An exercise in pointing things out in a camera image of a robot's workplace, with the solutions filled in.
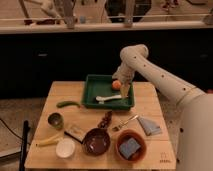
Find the clay pot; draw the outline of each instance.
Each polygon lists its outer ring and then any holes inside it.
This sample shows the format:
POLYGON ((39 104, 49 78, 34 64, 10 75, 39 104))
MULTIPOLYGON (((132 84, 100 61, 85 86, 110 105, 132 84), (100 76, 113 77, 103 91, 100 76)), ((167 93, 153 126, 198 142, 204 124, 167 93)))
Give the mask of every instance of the clay pot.
POLYGON ((121 132, 121 134, 118 136, 115 142, 116 155, 118 156, 119 159, 128 163, 135 163, 139 160, 142 160, 146 154, 146 149, 147 148, 144 139, 137 132, 130 129, 121 132), (124 142, 127 142, 130 138, 134 138, 141 147, 128 159, 126 159, 119 151, 119 147, 124 142))

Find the green cucumber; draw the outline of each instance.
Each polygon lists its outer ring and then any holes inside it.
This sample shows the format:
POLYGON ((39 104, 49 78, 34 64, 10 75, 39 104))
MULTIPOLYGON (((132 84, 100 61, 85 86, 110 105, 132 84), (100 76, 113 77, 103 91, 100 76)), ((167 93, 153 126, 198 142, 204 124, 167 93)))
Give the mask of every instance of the green cucumber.
POLYGON ((80 107, 80 104, 78 102, 75 102, 75 101, 62 101, 62 102, 58 102, 56 106, 58 108, 62 108, 62 107, 65 107, 65 106, 70 106, 70 105, 76 105, 76 106, 80 107))

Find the wall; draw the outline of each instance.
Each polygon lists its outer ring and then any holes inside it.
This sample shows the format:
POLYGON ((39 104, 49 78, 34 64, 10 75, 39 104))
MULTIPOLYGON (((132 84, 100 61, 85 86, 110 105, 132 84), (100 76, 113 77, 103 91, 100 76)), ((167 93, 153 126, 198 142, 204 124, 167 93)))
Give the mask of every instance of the wall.
MULTIPOLYGON (((146 44, 150 61, 213 88, 212 29, 0 35, 0 97, 47 96, 54 80, 112 74, 122 47, 146 44)), ((136 74, 135 80, 144 80, 136 74)))

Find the metal spoon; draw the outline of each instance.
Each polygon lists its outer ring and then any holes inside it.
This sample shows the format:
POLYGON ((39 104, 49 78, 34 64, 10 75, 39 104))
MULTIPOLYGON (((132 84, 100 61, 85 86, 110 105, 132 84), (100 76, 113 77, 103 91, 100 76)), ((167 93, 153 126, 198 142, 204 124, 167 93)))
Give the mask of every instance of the metal spoon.
POLYGON ((131 118, 129 118, 129 119, 126 120, 125 122, 123 122, 123 123, 121 123, 121 124, 119 124, 119 125, 113 127, 112 130, 113 130, 113 131, 119 131, 124 125, 128 124, 129 121, 132 121, 132 120, 136 119, 137 117, 138 117, 138 115, 132 116, 131 118))

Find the wooden table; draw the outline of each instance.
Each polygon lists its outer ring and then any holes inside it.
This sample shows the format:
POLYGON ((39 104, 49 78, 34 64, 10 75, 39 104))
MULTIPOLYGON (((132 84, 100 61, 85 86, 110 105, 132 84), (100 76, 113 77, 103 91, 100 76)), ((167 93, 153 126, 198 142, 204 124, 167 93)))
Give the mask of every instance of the wooden table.
POLYGON ((129 111, 114 111, 112 123, 108 129, 111 137, 109 150, 101 156, 94 157, 84 153, 80 143, 75 141, 76 151, 67 159, 61 159, 55 154, 56 145, 37 147, 38 140, 53 136, 57 131, 48 122, 48 116, 53 112, 63 115, 66 123, 77 123, 85 132, 95 128, 101 121, 107 109, 87 109, 84 107, 67 106, 57 108, 56 104, 64 100, 81 101, 84 82, 53 82, 47 97, 38 127, 30 146, 25 167, 34 169, 175 169, 176 159, 169 139, 165 120, 154 86, 149 82, 134 82, 135 106, 129 111), (147 145, 145 158, 135 164, 127 164, 117 158, 114 142, 119 132, 113 132, 112 127, 125 121, 132 115, 141 115, 160 125, 162 134, 146 136, 137 120, 130 122, 125 129, 133 129, 141 134, 147 145))

